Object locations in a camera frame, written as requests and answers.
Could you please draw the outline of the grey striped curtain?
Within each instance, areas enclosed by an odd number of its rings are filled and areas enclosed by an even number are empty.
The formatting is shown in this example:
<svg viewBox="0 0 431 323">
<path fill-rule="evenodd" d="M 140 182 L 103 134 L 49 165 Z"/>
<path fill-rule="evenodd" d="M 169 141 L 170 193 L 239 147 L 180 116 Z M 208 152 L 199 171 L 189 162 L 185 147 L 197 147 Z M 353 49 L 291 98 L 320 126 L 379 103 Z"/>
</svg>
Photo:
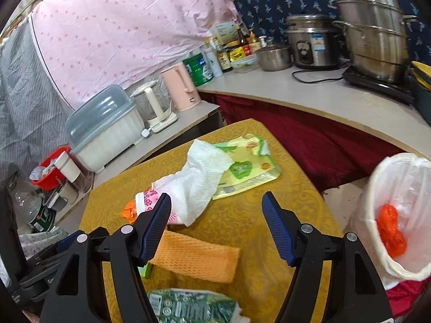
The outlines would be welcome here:
<svg viewBox="0 0 431 323">
<path fill-rule="evenodd" d="M 1 184 L 15 172 L 28 177 L 67 143 L 64 123 L 71 113 L 47 76 L 24 20 L 1 43 Z"/>
</svg>

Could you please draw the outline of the white paper towel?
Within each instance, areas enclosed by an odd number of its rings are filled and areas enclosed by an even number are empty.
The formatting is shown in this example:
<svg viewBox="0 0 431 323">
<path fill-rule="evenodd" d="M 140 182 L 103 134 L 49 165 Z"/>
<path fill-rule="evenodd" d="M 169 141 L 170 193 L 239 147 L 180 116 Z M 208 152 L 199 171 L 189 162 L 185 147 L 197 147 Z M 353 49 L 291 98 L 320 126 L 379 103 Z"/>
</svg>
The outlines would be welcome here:
<svg viewBox="0 0 431 323">
<path fill-rule="evenodd" d="M 206 209 L 233 162 L 214 145 L 194 140 L 182 169 L 152 183 L 156 192 L 165 192 L 171 198 L 169 224 L 192 225 Z"/>
</svg>

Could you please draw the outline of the black induction cooker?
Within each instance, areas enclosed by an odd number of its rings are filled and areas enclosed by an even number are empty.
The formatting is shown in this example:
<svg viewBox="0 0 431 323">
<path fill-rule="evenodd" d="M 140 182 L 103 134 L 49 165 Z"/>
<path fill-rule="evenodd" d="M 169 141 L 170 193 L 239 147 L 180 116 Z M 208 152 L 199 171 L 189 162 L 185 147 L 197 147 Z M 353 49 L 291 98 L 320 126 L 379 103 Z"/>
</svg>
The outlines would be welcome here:
<svg viewBox="0 0 431 323">
<path fill-rule="evenodd" d="M 342 74 L 342 77 L 350 85 L 363 87 L 400 103 L 408 105 L 414 103 L 413 94 L 408 87 L 373 79 L 358 72 L 353 66 L 349 66 Z"/>
</svg>

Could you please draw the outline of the navy floral cloth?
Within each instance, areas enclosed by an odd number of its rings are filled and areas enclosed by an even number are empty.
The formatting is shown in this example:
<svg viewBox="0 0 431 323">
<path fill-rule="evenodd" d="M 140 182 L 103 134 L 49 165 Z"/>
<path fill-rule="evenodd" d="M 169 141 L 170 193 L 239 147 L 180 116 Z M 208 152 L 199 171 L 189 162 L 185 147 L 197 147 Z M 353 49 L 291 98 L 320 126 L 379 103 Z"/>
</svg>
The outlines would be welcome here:
<svg viewBox="0 0 431 323">
<path fill-rule="evenodd" d="M 398 0 L 406 15 L 415 15 L 417 22 L 407 23 L 408 52 L 412 60 L 430 64 L 430 24 L 413 0 Z M 257 36 L 272 37 L 286 43 L 286 18 L 290 15 L 326 15 L 341 19 L 335 0 L 235 0 L 235 7 L 248 29 Z"/>
</svg>

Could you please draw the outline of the small steel bowl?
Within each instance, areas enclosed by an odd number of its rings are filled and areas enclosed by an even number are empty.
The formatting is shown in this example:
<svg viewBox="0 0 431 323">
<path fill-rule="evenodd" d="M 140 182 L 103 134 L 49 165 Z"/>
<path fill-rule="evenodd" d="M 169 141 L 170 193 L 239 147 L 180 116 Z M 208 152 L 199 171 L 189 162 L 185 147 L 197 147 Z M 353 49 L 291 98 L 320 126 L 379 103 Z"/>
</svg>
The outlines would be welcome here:
<svg viewBox="0 0 431 323">
<path fill-rule="evenodd" d="M 288 45 L 271 45 L 256 51 L 259 67 L 264 72 L 277 72 L 293 65 L 291 48 Z"/>
</svg>

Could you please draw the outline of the green printed wrapper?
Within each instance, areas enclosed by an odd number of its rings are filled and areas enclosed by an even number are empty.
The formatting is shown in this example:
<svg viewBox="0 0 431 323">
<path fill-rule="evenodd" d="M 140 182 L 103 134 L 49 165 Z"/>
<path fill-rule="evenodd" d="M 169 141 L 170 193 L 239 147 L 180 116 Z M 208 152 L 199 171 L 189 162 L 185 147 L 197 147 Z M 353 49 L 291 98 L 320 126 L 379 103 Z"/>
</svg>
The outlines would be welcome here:
<svg viewBox="0 0 431 323">
<path fill-rule="evenodd" d="M 251 322 L 236 300 L 208 290 L 157 289 L 148 299 L 159 322 Z"/>
</svg>

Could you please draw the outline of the white box on shelf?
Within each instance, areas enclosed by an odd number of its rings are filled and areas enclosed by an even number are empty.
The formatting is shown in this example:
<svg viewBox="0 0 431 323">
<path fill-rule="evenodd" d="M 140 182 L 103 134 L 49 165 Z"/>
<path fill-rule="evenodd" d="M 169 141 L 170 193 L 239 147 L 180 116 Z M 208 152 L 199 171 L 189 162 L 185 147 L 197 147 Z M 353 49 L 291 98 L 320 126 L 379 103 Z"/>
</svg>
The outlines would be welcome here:
<svg viewBox="0 0 431 323">
<path fill-rule="evenodd" d="M 228 44 L 237 40 L 237 29 L 234 21 L 214 24 L 211 26 L 210 32 L 220 44 Z"/>
</svg>

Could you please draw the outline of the orange plastic bag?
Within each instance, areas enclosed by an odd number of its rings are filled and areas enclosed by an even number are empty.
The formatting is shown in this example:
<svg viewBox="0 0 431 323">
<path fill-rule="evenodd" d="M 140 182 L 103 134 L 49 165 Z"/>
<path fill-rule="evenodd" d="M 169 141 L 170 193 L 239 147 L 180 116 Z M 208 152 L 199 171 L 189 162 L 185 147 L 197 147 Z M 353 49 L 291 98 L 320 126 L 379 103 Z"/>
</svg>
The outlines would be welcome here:
<svg viewBox="0 0 431 323">
<path fill-rule="evenodd" d="M 128 222 L 133 224 L 137 219 L 137 207 L 135 199 L 130 200 L 125 207 L 123 207 L 123 210 L 120 212 L 121 217 L 126 219 Z"/>
</svg>

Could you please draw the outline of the large steel steamer pot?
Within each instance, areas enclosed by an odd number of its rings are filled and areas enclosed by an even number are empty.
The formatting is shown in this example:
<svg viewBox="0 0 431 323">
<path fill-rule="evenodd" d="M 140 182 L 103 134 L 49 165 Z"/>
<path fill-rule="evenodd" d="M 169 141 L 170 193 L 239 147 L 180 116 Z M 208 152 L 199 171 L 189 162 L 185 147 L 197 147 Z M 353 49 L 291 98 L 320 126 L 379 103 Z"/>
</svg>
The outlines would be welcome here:
<svg viewBox="0 0 431 323">
<path fill-rule="evenodd" d="M 419 19 L 406 15 L 398 0 L 336 0 L 354 68 L 383 82 L 399 82 L 410 63 L 407 24 Z"/>
</svg>

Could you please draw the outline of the red quilted cloth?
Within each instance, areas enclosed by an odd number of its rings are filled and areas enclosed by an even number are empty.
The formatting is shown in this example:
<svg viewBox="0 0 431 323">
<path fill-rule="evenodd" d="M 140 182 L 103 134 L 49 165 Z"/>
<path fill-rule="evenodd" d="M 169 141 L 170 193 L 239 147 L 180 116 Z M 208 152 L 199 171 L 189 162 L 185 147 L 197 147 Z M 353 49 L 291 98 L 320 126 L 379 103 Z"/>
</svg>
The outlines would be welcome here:
<svg viewBox="0 0 431 323">
<path fill-rule="evenodd" d="M 320 192 L 369 177 L 385 157 L 403 150 L 331 119 L 277 104 L 200 93 L 219 105 L 227 123 L 261 122 L 296 160 Z"/>
</svg>

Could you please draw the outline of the white glass kettle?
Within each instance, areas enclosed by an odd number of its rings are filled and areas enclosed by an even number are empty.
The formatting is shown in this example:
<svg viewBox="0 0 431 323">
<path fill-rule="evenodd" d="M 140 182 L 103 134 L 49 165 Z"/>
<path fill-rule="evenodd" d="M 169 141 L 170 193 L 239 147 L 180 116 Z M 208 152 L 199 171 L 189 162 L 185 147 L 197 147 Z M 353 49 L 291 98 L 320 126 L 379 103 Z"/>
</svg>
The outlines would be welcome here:
<svg viewBox="0 0 431 323">
<path fill-rule="evenodd" d="M 157 80 L 143 83 L 130 95 L 136 102 L 138 111 L 144 118 L 144 121 L 147 123 L 146 129 L 142 132 L 144 137 L 158 134 L 178 120 L 178 116 L 172 109 L 172 101 L 164 109 L 156 97 L 154 89 L 157 84 Z"/>
</svg>

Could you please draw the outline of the stacked blue yellow basins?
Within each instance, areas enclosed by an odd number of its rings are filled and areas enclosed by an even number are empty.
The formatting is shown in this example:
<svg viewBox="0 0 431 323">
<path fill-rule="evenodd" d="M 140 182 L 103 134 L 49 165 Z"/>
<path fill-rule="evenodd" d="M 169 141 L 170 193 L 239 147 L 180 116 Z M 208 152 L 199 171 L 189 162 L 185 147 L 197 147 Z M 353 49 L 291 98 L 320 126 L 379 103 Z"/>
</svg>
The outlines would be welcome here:
<svg viewBox="0 0 431 323">
<path fill-rule="evenodd" d="M 431 125 L 430 66 L 412 61 L 409 69 L 409 83 L 414 97 L 414 106 L 428 125 Z"/>
</svg>

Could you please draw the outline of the white dish box clear lid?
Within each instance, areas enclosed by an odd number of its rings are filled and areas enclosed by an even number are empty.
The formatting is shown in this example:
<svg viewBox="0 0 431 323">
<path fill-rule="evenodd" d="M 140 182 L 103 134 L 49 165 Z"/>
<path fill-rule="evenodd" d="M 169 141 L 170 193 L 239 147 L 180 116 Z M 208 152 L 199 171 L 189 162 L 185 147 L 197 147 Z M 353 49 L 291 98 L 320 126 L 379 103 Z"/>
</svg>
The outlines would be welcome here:
<svg viewBox="0 0 431 323">
<path fill-rule="evenodd" d="M 64 124 L 72 155 L 96 174 L 143 140 L 145 122 L 135 100 L 110 85 L 74 111 Z"/>
</svg>

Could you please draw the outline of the pink white paper cup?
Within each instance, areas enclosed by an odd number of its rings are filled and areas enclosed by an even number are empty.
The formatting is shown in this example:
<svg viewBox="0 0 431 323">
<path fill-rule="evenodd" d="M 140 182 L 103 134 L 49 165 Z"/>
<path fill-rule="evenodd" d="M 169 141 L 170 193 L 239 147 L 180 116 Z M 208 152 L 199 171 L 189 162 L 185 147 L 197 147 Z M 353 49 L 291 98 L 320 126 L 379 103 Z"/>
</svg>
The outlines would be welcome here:
<svg viewBox="0 0 431 323">
<path fill-rule="evenodd" d="M 159 192 L 156 189 L 147 189 L 144 192 L 139 192 L 136 194 L 134 202 L 137 216 L 143 212 L 149 212 L 153 210 L 161 195 L 162 192 Z M 178 212 L 173 201 L 171 201 L 171 205 L 171 213 L 168 219 L 168 224 L 183 224 L 183 220 L 178 216 Z"/>
</svg>

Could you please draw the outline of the orange mesh sponge cloth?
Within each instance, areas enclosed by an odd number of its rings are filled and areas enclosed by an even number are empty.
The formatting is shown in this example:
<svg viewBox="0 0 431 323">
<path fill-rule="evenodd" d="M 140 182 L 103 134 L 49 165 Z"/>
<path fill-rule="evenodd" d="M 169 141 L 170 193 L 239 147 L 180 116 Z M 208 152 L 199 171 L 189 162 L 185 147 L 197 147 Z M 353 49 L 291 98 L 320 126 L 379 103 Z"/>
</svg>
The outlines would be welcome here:
<svg viewBox="0 0 431 323">
<path fill-rule="evenodd" d="M 164 231 L 150 263 L 164 270 L 208 282 L 233 282 L 240 249 Z"/>
</svg>

